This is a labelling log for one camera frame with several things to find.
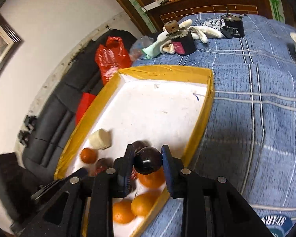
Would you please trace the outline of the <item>dark plum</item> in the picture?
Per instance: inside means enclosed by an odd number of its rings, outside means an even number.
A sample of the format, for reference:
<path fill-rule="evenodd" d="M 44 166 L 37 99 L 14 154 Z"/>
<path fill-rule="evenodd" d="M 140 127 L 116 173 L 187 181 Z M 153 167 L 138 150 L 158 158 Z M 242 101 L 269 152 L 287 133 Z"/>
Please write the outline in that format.
<path fill-rule="evenodd" d="M 144 141 L 135 141 L 132 143 L 134 154 L 138 153 L 141 149 L 148 147 L 149 145 Z"/>
<path fill-rule="evenodd" d="M 135 154 L 133 166 L 139 174 L 151 174 L 162 167 L 162 155 L 156 148 L 144 147 Z"/>

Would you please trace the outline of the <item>red plastic bag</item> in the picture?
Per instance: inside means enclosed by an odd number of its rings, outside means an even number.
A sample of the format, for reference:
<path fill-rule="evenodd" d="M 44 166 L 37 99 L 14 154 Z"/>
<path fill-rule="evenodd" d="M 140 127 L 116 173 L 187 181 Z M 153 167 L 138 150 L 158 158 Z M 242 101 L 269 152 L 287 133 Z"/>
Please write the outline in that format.
<path fill-rule="evenodd" d="M 105 44 L 100 44 L 95 53 L 101 79 L 105 85 L 120 69 L 131 67 L 132 61 L 120 37 L 109 36 Z"/>

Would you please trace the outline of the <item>white cylindrical yam piece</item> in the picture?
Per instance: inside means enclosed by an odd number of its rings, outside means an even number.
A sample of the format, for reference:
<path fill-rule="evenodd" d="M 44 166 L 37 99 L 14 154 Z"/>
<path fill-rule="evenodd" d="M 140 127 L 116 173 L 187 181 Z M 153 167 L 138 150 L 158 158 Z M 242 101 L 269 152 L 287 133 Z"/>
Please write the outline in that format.
<path fill-rule="evenodd" d="M 99 129 L 89 136 L 89 143 L 96 150 L 106 149 L 111 146 L 111 134 L 103 129 Z"/>

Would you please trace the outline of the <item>red gift box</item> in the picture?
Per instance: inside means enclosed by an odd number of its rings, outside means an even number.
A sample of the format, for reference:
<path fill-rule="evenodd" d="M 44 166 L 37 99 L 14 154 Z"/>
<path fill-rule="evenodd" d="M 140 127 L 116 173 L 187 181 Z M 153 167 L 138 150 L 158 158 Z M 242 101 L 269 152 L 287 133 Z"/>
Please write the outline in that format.
<path fill-rule="evenodd" d="M 78 105 L 78 108 L 76 110 L 76 120 L 75 125 L 77 126 L 82 117 L 84 116 L 84 113 L 86 113 L 87 109 L 95 99 L 96 95 L 90 94 L 90 93 L 83 93 L 82 98 L 80 100 L 80 103 Z"/>

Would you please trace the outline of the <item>clear plastic bags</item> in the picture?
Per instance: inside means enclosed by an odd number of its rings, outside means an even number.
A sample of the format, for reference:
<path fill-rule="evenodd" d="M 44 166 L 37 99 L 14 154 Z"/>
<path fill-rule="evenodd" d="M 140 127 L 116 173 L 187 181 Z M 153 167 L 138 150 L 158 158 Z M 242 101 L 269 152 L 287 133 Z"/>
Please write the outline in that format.
<path fill-rule="evenodd" d="M 129 51 L 129 57 L 134 62 L 140 58 L 143 54 L 142 50 L 147 48 L 154 42 L 154 39 L 149 36 L 141 36 L 136 42 L 131 46 Z"/>

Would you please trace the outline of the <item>white foam tray yellow tape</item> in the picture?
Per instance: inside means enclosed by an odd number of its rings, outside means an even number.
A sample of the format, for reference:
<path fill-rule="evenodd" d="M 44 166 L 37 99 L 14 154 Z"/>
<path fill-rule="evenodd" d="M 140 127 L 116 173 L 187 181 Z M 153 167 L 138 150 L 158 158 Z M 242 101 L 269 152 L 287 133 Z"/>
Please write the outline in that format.
<path fill-rule="evenodd" d="M 111 144 L 99 157 L 116 159 L 127 145 L 145 141 L 168 145 L 185 166 L 205 131 L 214 97 L 213 72 L 192 66 L 148 65 L 118 71 L 75 127 L 55 170 L 55 178 L 83 167 L 82 149 L 97 130 L 110 133 Z"/>

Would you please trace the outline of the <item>white cloth gloves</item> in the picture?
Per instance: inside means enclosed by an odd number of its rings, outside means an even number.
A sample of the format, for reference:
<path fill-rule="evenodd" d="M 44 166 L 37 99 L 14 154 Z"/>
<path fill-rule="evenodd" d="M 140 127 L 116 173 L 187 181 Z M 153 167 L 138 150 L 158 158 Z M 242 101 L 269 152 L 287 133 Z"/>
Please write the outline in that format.
<path fill-rule="evenodd" d="M 159 54 L 190 55 L 196 51 L 195 40 L 203 44 L 208 43 L 209 38 L 223 38 L 221 31 L 208 26 L 194 26 L 188 19 L 182 23 L 172 20 L 163 27 L 156 41 L 141 51 L 146 58 L 155 58 Z"/>

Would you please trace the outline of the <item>black sofa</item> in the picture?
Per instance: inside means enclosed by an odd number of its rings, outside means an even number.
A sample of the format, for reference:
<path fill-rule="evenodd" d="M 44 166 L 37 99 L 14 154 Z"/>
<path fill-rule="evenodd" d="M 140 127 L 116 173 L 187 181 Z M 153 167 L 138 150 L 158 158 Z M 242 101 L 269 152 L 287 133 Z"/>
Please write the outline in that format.
<path fill-rule="evenodd" d="M 75 128 L 83 93 L 98 95 L 103 88 L 95 54 L 109 37 L 121 38 L 126 50 L 136 41 L 130 32 L 117 29 L 91 40 L 73 58 L 36 118 L 21 155 L 23 165 L 19 165 L 14 152 L 0 154 L 0 200 L 13 221 L 29 217 L 35 209 L 31 196 L 40 186 L 53 182 L 60 155 Z"/>

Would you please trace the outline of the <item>wooden sideboard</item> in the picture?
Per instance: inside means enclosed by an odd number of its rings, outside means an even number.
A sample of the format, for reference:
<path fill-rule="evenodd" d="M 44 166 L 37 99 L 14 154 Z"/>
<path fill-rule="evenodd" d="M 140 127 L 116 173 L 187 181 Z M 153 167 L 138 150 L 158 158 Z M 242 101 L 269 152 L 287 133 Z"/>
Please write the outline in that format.
<path fill-rule="evenodd" d="M 268 19 L 272 18 L 268 0 L 177 0 L 155 7 L 147 11 L 147 15 L 157 30 L 171 20 L 177 22 L 183 17 L 198 13 L 231 13 L 256 14 Z"/>

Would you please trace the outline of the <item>orange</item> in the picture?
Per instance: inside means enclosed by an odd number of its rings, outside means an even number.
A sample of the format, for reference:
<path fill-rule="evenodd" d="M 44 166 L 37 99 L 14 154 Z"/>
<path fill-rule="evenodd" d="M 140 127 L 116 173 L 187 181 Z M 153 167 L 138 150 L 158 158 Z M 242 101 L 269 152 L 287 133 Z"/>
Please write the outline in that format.
<path fill-rule="evenodd" d="M 113 221 L 119 224 L 128 224 L 133 221 L 136 216 L 131 210 L 132 200 L 123 199 L 113 204 Z"/>
<path fill-rule="evenodd" d="M 131 212 L 135 216 L 145 217 L 149 214 L 156 200 L 159 198 L 160 190 L 150 190 L 137 195 L 131 202 Z"/>
<path fill-rule="evenodd" d="M 91 148 L 84 148 L 80 153 L 80 159 L 85 164 L 94 164 L 98 159 L 98 151 Z"/>
<path fill-rule="evenodd" d="M 137 173 L 137 178 L 143 186 L 149 189 L 158 189 L 165 182 L 164 169 L 161 167 L 150 174 Z"/>

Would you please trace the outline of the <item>red date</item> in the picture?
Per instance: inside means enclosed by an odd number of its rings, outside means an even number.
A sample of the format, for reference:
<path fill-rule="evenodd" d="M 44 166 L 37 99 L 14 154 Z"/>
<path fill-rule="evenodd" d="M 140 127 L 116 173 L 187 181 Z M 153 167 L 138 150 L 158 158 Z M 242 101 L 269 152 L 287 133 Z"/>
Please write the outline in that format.
<path fill-rule="evenodd" d="M 96 162 L 95 176 L 113 166 L 112 158 L 101 158 Z"/>

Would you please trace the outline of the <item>framed picture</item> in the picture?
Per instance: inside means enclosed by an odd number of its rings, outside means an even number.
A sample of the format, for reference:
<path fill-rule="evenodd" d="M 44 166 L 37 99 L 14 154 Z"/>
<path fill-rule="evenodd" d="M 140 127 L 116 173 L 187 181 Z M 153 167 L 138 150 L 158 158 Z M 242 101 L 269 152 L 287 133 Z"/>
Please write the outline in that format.
<path fill-rule="evenodd" d="M 0 14 L 0 76 L 6 64 L 23 43 L 20 36 L 10 27 L 5 18 Z"/>

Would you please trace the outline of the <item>black jar pink label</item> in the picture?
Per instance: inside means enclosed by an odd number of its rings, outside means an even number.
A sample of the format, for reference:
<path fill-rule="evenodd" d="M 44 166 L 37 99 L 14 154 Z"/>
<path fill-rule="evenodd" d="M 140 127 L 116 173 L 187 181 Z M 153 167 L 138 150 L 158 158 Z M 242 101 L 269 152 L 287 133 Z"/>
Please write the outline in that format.
<path fill-rule="evenodd" d="M 176 20 L 165 23 L 164 29 L 170 44 L 173 45 L 174 51 L 181 56 L 190 55 L 195 52 L 196 46 L 192 37 L 192 30 L 188 29 L 192 20 L 186 20 L 178 24 Z"/>

